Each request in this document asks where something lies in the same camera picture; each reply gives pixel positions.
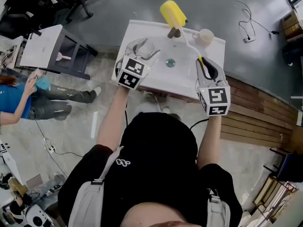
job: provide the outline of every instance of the woman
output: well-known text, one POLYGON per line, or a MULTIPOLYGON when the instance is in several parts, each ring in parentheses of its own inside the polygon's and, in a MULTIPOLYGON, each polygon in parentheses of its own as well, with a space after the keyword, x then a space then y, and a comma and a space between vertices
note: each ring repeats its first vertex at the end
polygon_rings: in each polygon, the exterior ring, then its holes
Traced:
POLYGON ((208 189, 229 205, 228 226, 238 227, 242 209, 232 176, 217 165, 221 116, 209 119, 198 151, 191 130, 159 113, 156 100, 146 94, 148 102, 140 106, 121 139, 127 97, 128 89, 120 86, 99 128, 97 145, 59 192, 58 207, 66 226, 79 188, 101 176, 109 156, 121 145, 104 180, 101 227, 206 227, 208 189))
POLYGON ((17 123, 20 118, 30 120, 64 120, 71 113, 71 105, 54 100, 92 103, 101 87, 92 91, 77 91, 51 85, 47 90, 37 87, 36 79, 11 69, 3 69, 0 76, 0 125, 17 123))

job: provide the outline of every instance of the logo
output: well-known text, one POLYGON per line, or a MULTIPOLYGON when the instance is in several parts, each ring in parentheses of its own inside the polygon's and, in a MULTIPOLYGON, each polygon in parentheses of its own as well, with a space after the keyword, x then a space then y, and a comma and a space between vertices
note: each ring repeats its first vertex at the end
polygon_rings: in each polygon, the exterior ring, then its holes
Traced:
POLYGON ((131 162, 130 161, 125 161, 123 159, 116 159, 116 163, 118 165, 122 165, 124 167, 127 167, 127 165, 129 165, 131 162))
POLYGON ((226 92, 224 88, 208 89, 210 104, 224 104, 227 103, 226 92))

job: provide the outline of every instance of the yellow sponge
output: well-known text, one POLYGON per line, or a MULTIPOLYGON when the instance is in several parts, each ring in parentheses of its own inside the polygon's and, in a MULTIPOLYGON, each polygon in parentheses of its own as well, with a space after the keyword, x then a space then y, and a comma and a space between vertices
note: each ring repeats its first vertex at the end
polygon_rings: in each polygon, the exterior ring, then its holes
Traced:
POLYGON ((168 0, 163 3, 160 12, 170 27, 185 25, 186 17, 174 1, 168 0))

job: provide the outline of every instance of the blue shirt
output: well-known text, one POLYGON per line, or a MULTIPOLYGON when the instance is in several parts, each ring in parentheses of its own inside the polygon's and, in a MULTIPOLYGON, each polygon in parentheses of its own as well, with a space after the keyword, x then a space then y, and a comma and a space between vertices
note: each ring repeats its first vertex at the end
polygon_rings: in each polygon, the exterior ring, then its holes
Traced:
MULTIPOLYGON (((15 112, 24 92, 24 87, 25 84, 20 84, 16 87, 0 85, 0 112, 6 112, 11 114, 15 112)), ((31 105, 32 97, 29 96, 21 118, 28 118, 31 105)))

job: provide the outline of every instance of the backpack strap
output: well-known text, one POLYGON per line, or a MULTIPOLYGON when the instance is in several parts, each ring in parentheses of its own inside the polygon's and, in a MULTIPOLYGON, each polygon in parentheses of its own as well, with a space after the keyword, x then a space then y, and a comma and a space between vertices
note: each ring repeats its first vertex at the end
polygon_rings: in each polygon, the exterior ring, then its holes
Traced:
POLYGON ((229 227, 230 218, 231 211, 228 204, 211 193, 207 201, 206 227, 229 227))
POLYGON ((119 147, 116 151, 114 151, 108 158, 106 165, 104 167, 104 170, 101 174, 101 176, 98 179, 94 179, 91 184, 92 185, 102 185, 104 182, 104 178, 106 176, 106 174, 108 173, 110 167, 112 166, 112 164, 115 162, 115 160, 118 158, 118 156, 120 155, 120 151, 123 149, 124 146, 119 147))

